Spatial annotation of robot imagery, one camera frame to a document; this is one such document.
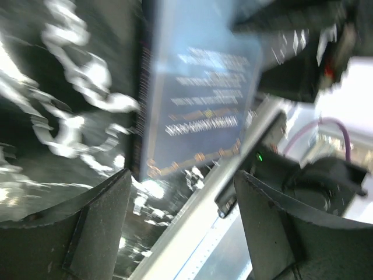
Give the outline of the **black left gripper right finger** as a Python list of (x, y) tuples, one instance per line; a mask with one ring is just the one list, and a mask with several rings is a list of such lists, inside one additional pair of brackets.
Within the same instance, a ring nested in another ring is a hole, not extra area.
[(372, 279), (372, 225), (335, 216), (245, 171), (234, 176), (255, 279)]

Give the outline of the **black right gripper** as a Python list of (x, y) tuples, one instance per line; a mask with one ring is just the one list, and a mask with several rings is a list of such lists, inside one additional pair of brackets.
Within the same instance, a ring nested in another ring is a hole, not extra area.
[(351, 58), (372, 56), (372, 1), (239, 4), (232, 31), (262, 40), (261, 93), (314, 102), (340, 83)]

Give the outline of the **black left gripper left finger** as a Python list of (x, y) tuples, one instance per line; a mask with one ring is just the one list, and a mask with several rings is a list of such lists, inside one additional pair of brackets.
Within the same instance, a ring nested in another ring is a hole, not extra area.
[(1, 279), (112, 279), (131, 185), (123, 169), (74, 198), (1, 222)]

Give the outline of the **dark blue book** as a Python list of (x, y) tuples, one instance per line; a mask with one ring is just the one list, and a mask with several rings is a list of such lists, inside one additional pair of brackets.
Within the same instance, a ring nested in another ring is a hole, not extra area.
[(132, 174), (137, 181), (239, 154), (263, 55), (233, 34), (238, 1), (143, 1)]

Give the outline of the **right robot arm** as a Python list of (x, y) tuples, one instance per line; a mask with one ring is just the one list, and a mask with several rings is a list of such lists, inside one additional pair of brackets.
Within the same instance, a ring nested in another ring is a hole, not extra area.
[[(372, 55), (371, 1), (272, 1), (234, 24), (235, 33), (309, 31), (305, 48), (266, 70), (264, 93), (294, 102), (313, 103), (320, 90), (340, 82), (351, 57)], [(262, 181), (316, 209), (340, 215), (355, 196), (365, 197), (367, 171), (351, 162), (350, 138), (343, 131), (345, 157), (323, 157), (304, 166), (257, 143), (243, 168)]]

